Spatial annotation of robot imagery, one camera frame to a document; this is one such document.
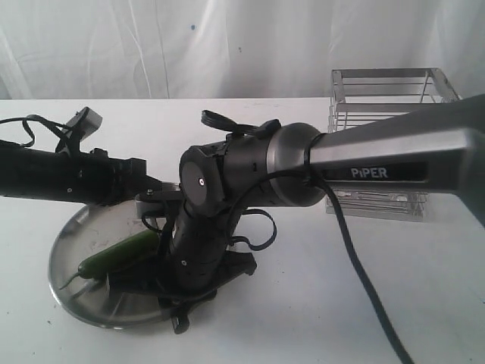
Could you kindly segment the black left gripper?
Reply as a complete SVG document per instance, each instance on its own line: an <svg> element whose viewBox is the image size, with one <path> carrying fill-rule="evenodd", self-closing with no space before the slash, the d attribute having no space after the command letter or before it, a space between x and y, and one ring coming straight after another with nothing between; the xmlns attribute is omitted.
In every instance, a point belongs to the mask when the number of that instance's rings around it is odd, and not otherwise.
<svg viewBox="0 0 485 364"><path fill-rule="evenodd" d="M110 158L103 149L94 150L95 160L108 172L108 192L98 205L113 206L147 190L161 190L163 182L147 174L147 163L140 158Z"/></svg>

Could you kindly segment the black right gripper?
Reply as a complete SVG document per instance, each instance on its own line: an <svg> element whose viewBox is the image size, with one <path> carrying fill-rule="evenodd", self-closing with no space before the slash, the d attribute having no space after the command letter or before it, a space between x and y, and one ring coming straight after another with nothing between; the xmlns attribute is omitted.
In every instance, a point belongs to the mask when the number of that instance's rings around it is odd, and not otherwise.
<svg viewBox="0 0 485 364"><path fill-rule="evenodd" d="M225 227L229 214L205 217L182 204L175 235L161 261L156 283L158 303L167 311L174 333L189 328L189 314L213 300L217 290L240 275L252 275L256 261L251 253L227 250Z"/></svg>

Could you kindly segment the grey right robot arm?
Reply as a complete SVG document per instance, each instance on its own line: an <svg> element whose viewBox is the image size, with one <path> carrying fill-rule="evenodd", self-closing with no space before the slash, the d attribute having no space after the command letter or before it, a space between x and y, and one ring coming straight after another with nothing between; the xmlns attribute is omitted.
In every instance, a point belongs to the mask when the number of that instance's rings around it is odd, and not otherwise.
<svg viewBox="0 0 485 364"><path fill-rule="evenodd" d="M179 164L180 204L168 213L176 228L166 260L181 297L160 297L178 334L189 312L234 279L251 274L251 253L227 249L240 217L265 207L308 207L336 190L451 193L484 220L484 97L423 108L334 133L305 123L238 124L205 110L202 123L226 133L191 146Z"/></svg>

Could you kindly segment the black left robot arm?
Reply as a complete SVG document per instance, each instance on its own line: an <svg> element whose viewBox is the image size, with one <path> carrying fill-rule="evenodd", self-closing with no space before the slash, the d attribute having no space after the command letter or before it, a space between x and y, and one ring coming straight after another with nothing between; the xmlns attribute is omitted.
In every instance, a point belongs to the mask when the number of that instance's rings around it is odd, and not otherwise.
<svg viewBox="0 0 485 364"><path fill-rule="evenodd" d="M146 160L111 158L95 148L73 155L1 143L1 195L112 206L163 183L147 175Z"/></svg>

